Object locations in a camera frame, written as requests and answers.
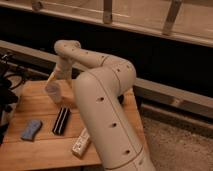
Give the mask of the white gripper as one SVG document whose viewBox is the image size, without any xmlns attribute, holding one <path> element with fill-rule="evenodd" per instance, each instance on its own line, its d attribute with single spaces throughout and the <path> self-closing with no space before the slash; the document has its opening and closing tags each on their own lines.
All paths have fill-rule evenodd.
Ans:
<svg viewBox="0 0 213 171">
<path fill-rule="evenodd" d="M 60 58 L 54 68 L 54 72 L 50 74 L 46 81 L 46 85 L 57 79 L 66 79 L 68 86 L 73 89 L 74 81 L 71 78 L 73 61 L 70 59 Z"/>
</svg>

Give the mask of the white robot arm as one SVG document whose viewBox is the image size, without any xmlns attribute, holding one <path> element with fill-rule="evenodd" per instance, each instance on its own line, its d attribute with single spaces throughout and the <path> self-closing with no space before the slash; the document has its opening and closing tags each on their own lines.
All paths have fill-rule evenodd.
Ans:
<svg viewBox="0 0 213 171">
<path fill-rule="evenodd" d="M 46 92 L 60 100 L 58 79 L 73 87 L 76 105 L 105 171 L 156 171 L 118 97 L 132 88 L 134 65 L 121 57 L 81 48 L 74 40 L 54 44 L 59 60 Z"/>
</svg>

